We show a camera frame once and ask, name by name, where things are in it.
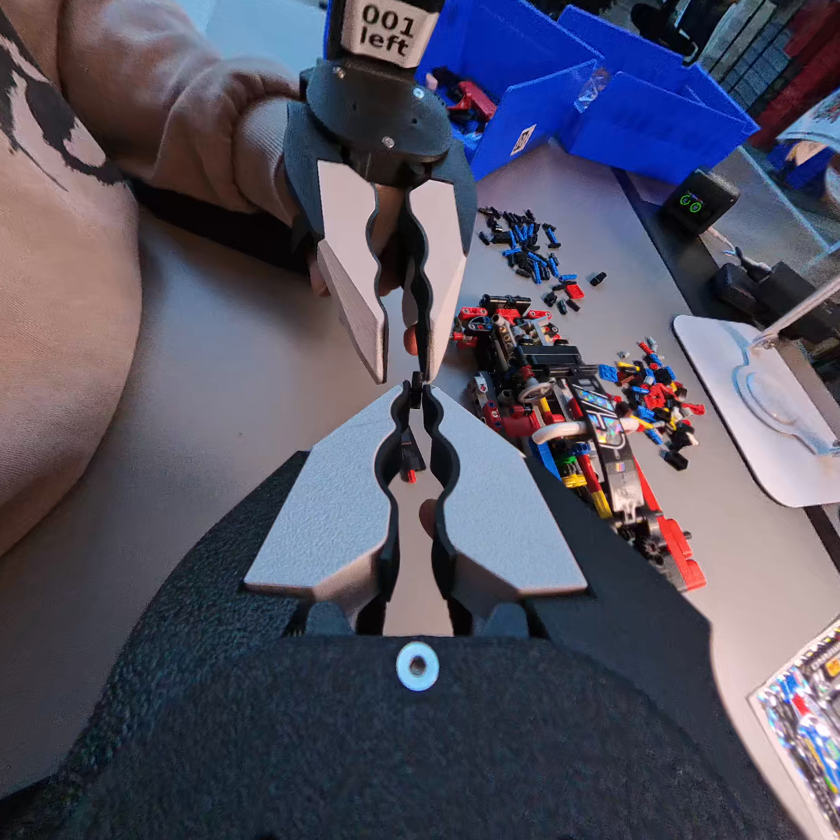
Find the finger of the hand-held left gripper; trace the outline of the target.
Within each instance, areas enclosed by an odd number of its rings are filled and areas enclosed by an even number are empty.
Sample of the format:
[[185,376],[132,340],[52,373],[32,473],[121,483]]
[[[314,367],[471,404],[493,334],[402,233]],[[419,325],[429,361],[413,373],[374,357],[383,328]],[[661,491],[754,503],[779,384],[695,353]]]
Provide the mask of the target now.
[[428,181],[408,195],[413,232],[419,234],[411,293],[416,303],[418,361],[426,383],[443,363],[467,255],[460,236],[452,184]]
[[382,267],[370,229],[379,205],[373,184],[343,163],[318,162],[323,236],[318,267],[350,340],[373,382],[387,371],[388,324],[379,290]]

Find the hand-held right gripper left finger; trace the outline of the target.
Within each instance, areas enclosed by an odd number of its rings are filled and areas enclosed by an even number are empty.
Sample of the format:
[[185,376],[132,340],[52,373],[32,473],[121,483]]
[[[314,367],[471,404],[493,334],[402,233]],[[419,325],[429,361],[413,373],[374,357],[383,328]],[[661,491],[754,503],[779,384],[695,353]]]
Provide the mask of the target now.
[[250,592],[331,602],[348,618],[386,601],[400,565],[400,471],[411,386],[395,386],[318,441],[245,574]]

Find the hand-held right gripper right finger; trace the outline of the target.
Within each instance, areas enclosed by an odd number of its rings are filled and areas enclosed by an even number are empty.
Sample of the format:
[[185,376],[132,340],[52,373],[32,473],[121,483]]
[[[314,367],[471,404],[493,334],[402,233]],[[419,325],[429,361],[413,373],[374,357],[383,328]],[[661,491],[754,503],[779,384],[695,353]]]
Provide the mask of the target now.
[[445,599],[486,620],[501,603],[583,593],[587,581],[525,456],[434,385],[423,387],[442,487],[433,569]]

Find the black lego connector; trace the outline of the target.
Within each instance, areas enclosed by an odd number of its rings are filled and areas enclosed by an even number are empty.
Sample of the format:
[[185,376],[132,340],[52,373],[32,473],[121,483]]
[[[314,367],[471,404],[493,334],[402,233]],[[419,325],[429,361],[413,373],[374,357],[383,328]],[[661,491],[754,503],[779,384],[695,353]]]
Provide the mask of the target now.
[[407,427],[401,434],[398,466],[400,476],[403,468],[415,469],[416,476],[427,468],[424,456],[410,427]]

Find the lego car chassis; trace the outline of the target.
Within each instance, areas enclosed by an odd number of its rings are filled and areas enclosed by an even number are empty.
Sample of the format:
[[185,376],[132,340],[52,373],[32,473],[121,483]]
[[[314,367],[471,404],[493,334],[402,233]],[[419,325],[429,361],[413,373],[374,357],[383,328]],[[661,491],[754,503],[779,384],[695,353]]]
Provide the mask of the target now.
[[675,588],[705,587],[690,533],[664,514],[636,459],[638,421],[618,415],[618,389],[560,335],[554,310],[485,295],[458,311],[450,339],[475,354],[468,390],[478,419],[532,455]]

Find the person's left forearm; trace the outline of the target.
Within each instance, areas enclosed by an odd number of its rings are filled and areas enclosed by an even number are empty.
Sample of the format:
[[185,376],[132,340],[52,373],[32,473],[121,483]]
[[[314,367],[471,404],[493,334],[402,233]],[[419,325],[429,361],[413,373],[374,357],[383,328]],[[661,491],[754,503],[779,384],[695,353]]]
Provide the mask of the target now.
[[62,92],[120,169],[291,226],[281,166],[300,87],[282,66],[224,59],[174,2],[63,2],[58,20]]

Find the heap of red black lego parts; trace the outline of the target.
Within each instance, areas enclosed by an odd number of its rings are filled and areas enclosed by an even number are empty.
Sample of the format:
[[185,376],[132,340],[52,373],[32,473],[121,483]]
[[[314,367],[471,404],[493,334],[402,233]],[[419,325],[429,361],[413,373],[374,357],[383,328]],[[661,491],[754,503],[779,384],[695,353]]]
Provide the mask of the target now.
[[444,100],[454,129],[467,137],[481,139],[488,123],[496,115],[498,100],[475,81],[454,73],[446,66],[427,72],[425,81],[426,87]]

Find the lego instruction booklet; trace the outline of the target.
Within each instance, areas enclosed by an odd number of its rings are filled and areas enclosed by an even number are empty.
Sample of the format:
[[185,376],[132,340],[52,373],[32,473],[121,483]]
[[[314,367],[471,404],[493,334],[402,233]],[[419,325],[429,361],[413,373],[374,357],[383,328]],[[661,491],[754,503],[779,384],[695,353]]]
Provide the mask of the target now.
[[778,143],[814,142],[839,154],[839,89],[826,96],[776,138]]

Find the person's left hand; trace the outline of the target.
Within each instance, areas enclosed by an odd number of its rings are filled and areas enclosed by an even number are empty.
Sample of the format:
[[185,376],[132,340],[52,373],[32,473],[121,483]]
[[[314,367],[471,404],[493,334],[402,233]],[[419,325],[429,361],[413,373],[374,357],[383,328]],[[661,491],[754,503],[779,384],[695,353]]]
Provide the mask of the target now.
[[387,246],[381,256],[381,278],[379,294],[381,297],[396,289],[402,289],[402,319],[404,323],[403,343],[406,352],[418,356],[417,348],[417,304],[411,285],[413,282],[413,262],[405,257],[395,246]]

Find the blue bin with white label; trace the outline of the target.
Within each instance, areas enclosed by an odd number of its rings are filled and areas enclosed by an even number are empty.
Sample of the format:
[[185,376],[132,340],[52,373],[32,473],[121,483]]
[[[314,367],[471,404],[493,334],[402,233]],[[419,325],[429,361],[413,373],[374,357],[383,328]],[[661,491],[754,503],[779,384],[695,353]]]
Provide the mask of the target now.
[[437,68],[496,104],[480,134],[454,128],[478,182],[574,132],[576,104],[602,56],[526,2],[328,2],[325,59],[353,57],[412,73]]

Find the small clear plastic bag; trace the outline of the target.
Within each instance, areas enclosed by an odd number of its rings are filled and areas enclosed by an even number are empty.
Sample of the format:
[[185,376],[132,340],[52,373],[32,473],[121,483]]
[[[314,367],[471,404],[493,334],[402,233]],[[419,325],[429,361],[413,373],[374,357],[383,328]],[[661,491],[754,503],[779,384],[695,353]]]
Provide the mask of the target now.
[[574,101],[576,111],[584,113],[604,92],[612,78],[612,74],[603,66],[593,69]]

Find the black device with green display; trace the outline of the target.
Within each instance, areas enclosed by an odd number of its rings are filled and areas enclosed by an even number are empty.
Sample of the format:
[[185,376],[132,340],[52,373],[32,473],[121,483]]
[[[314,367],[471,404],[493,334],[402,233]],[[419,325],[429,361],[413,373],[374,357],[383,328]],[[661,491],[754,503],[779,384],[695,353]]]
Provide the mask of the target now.
[[668,195],[658,215],[666,226],[698,237],[730,211],[741,194],[721,175],[697,168]]

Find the person's beige sweatshirt torso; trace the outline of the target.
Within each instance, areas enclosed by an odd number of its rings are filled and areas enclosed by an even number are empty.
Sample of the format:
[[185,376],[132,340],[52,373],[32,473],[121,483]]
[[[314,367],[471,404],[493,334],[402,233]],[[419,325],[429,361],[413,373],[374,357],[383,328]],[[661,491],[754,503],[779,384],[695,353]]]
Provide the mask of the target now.
[[60,87],[60,11],[2,2],[2,553],[88,467],[140,326],[138,211]]

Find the black power adapter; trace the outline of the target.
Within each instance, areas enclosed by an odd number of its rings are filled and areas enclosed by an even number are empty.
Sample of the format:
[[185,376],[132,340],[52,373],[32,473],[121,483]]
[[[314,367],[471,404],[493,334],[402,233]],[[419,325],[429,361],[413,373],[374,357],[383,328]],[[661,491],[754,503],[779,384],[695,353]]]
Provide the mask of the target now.
[[[768,267],[750,259],[721,266],[709,279],[715,299],[739,315],[767,327],[808,298],[813,287],[784,262]],[[839,308],[825,301],[781,331],[788,340],[812,344],[839,338]]]

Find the red and blue storage rack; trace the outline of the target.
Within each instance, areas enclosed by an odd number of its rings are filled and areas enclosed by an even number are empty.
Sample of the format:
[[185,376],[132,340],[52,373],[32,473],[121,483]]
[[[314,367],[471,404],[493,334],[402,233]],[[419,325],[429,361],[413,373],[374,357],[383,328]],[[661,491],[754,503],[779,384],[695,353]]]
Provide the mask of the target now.
[[749,139],[753,148],[763,151],[839,84],[839,2],[805,3],[788,30],[784,53],[791,61],[792,78],[756,118],[759,131]]

